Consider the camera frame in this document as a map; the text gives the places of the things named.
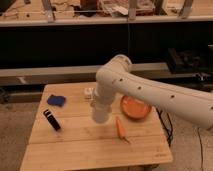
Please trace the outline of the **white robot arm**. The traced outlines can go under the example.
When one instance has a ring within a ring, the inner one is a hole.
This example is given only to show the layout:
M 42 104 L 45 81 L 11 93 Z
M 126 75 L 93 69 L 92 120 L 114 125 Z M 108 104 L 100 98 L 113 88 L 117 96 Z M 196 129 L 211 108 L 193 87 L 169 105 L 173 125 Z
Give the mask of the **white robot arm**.
M 213 132 L 213 93 L 142 78 L 131 74 L 131 69 L 131 60 L 119 54 L 97 70 L 92 102 L 95 122 L 108 120 L 111 104 L 121 93 Z

